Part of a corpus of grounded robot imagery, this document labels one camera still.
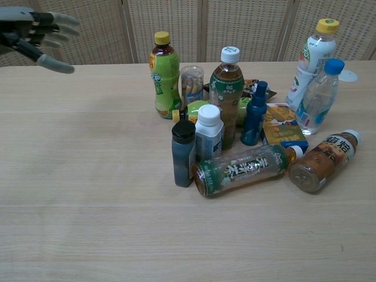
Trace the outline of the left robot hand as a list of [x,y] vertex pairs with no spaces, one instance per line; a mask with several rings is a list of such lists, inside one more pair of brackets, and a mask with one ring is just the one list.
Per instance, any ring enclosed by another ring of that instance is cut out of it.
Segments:
[[17,52],[38,66],[71,74],[75,68],[48,56],[41,46],[61,48],[68,36],[78,36],[78,19],[59,12],[37,12],[25,6],[1,8],[1,55]]

